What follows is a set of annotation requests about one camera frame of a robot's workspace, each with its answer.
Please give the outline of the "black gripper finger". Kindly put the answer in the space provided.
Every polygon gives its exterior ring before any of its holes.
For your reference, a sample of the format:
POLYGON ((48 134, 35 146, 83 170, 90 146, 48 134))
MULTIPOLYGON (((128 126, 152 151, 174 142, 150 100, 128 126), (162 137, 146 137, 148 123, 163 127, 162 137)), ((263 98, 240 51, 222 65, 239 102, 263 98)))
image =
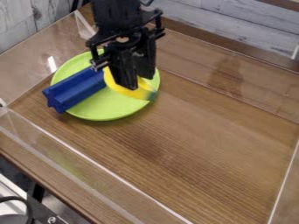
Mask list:
POLYGON ((108 47, 110 53, 108 68, 114 76, 115 83, 130 89, 138 89, 136 65, 134 59, 135 48, 108 47))
POLYGON ((146 38, 136 50, 138 75, 151 80, 155 76, 156 44, 155 38, 146 38))

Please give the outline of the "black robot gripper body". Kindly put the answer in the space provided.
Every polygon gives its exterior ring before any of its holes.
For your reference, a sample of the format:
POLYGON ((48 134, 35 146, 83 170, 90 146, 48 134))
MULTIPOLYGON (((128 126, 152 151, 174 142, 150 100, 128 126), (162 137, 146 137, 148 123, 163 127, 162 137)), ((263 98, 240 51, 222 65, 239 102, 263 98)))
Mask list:
POLYGON ((110 62, 108 47, 135 48, 135 53, 144 39, 164 35, 162 25, 163 11, 148 10, 154 0, 92 0, 91 9, 96 34, 86 46, 91 51, 91 65, 100 69, 110 62))

